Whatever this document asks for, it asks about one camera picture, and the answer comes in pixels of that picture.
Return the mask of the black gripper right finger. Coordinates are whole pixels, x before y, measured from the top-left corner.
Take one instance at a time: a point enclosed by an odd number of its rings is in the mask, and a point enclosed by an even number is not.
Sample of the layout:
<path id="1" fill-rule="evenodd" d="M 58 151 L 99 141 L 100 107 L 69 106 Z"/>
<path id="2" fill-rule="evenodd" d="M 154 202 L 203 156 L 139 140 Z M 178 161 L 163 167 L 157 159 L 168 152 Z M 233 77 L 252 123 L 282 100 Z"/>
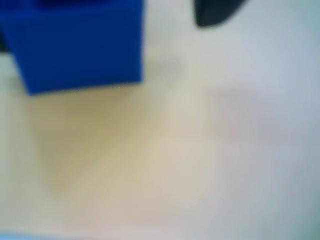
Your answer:
<path id="1" fill-rule="evenodd" d="M 199 28 L 217 27 L 228 21 L 246 0 L 194 0 L 195 24 Z"/>

